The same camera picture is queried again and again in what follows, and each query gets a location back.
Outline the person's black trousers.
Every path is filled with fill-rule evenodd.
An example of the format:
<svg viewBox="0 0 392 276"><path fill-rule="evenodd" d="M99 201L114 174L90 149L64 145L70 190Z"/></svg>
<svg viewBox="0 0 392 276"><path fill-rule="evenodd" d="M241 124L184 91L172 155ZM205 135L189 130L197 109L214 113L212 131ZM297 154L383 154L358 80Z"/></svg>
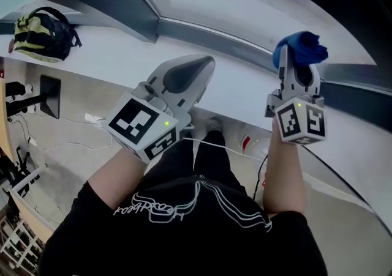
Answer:
<svg viewBox="0 0 392 276"><path fill-rule="evenodd" d="M199 144L197 155L193 152L192 135L188 133L162 154L161 159L143 176L137 188L146 189L175 179L203 176L243 194L245 188L231 171L230 161L221 132L208 132Z"/></svg>

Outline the wooden desk with white frame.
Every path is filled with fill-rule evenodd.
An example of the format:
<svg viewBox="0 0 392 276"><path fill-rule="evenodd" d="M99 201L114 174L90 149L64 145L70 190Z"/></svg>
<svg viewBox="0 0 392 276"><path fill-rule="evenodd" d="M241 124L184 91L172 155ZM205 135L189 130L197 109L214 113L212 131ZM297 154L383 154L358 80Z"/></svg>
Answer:
<svg viewBox="0 0 392 276"><path fill-rule="evenodd" d="M45 162L14 187L9 181L0 185L0 193L10 195L19 210L20 218L43 243L47 242L64 219L55 196L44 187L44 177L49 171Z"/></svg>

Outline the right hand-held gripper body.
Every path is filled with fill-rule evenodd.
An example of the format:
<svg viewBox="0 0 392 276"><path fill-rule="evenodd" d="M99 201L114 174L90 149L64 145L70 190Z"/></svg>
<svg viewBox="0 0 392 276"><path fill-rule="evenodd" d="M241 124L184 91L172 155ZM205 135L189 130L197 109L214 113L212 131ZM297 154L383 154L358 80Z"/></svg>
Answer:
<svg viewBox="0 0 392 276"><path fill-rule="evenodd" d="M294 92L276 89L267 96L265 117L275 117L285 143L309 145L326 139L324 98L319 90Z"/></svg>

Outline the blue cloth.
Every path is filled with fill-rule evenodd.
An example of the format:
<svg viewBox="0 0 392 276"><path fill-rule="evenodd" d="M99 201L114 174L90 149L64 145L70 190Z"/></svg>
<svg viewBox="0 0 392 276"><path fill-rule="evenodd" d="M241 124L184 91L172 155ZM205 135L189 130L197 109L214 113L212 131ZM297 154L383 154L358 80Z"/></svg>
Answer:
<svg viewBox="0 0 392 276"><path fill-rule="evenodd" d="M297 66L302 67L310 64L318 64L328 59L328 49L319 42L319 35L309 31L296 32L284 37L276 45L273 51L273 64L279 68L280 52L284 45L292 49L294 62Z"/></svg>

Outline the person's black printed shirt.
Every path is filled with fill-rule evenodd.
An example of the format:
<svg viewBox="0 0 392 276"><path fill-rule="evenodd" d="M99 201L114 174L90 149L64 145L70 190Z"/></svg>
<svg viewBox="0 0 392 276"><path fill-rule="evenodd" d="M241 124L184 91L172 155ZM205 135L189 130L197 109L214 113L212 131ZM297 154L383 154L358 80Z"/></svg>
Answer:
<svg viewBox="0 0 392 276"><path fill-rule="evenodd" d="M45 244L39 276L328 276L307 220L191 176L109 208L85 184Z"/></svg>

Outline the person's left forearm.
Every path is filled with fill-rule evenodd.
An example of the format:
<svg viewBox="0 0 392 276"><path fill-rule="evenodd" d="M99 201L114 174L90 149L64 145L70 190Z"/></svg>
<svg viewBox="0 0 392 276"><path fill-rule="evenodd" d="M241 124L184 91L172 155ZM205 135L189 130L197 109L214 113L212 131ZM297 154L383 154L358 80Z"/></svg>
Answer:
<svg viewBox="0 0 392 276"><path fill-rule="evenodd" d="M135 191L147 166L127 149L121 149L88 179L88 183L97 196L115 210Z"/></svg>

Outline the green and black backpack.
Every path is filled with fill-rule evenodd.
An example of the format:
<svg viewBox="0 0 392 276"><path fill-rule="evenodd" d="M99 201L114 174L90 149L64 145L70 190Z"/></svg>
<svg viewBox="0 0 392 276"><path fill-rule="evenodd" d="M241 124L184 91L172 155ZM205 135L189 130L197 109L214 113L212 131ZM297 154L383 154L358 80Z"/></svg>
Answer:
<svg viewBox="0 0 392 276"><path fill-rule="evenodd" d="M39 7L15 22L14 51L42 62L64 61L73 47L81 47L77 31L52 7Z"/></svg>

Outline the person's right forearm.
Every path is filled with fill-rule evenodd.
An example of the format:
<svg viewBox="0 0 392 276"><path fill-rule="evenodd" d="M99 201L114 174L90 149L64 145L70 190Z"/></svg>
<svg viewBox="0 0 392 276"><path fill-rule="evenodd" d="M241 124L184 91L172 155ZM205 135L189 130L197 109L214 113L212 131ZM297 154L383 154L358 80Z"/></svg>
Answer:
<svg viewBox="0 0 392 276"><path fill-rule="evenodd" d="M305 183L298 147L282 141L276 118L272 121L263 208L270 218L282 212L302 214L306 209Z"/></svg>

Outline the white power strip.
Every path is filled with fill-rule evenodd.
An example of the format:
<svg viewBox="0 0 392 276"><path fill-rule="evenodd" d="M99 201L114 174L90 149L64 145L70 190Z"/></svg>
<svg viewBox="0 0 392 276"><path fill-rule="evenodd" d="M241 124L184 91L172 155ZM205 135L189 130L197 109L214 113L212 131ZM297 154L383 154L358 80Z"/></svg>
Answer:
<svg viewBox="0 0 392 276"><path fill-rule="evenodd" d="M85 113L85 121L87 123L93 124L97 127L101 127L104 120L105 120L105 118L95 116L95 115L92 115L89 113Z"/></svg>

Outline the white window sill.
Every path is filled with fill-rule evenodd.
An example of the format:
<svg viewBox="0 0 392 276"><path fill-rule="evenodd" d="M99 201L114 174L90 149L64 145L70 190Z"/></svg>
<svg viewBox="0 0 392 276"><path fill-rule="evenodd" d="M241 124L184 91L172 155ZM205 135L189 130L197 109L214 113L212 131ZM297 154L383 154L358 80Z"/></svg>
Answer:
<svg viewBox="0 0 392 276"><path fill-rule="evenodd" d="M82 27L82 46L72 49L57 69L130 88L144 81L164 61L188 54L215 59L212 80L200 107L266 128L267 95L279 85L277 76L229 55L175 39L146 43L117 29ZM392 133L328 108L328 138L311 147L370 203L392 202Z"/></svg>

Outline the person's grey shoe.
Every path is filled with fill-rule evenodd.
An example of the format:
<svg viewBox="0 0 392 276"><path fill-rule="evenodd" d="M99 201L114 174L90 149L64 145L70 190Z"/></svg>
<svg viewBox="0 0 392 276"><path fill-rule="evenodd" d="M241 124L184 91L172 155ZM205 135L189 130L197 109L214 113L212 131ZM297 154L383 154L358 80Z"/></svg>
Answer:
<svg viewBox="0 0 392 276"><path fill-rule="evenodd" d="M211 117L206 120L206 131L207 132L218 131L218 132L222 133L223 128L224 128L224 125L218 117Z"/></svg>

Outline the wooden desk with black base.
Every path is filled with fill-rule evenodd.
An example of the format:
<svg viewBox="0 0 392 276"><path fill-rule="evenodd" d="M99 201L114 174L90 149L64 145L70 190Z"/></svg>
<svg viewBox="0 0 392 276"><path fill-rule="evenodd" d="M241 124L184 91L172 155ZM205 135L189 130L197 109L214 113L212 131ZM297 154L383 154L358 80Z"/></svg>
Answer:
<svg viewBox="0 0 392 276"><path fill-rule="evenodd" d="M3 78L0 78L0 149L11 161L14 161L14 158L7 124L8 117L16 115L29 106L39 104L42 112L59 119L60 92L61 80L41 75L39 95L6 104L6 82Z"/></svg>

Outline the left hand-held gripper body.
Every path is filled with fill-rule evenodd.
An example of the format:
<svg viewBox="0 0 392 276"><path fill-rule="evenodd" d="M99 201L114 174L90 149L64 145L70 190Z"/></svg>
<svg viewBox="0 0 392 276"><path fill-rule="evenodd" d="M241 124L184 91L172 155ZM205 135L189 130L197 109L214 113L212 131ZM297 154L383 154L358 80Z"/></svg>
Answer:
<svg viewBox="0 0 392 276"><path fill-rule="evenodd" d="M181 139L191 122L193 105L183 94L161 94L141 82L119 98L102 127L122 147L149 163Z"/></svg>

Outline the white shelf rack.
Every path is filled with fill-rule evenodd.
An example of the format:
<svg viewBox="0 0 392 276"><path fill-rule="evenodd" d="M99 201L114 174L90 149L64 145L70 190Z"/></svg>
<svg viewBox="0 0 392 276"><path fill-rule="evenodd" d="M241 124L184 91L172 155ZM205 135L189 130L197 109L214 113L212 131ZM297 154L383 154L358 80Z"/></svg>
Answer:
<svg viewBox="0 0 392 276"><path fill-rule="evenodd" d="M37 276L42 241L23 219L7 212L0 219L0 258L22 276Z"/></svg>

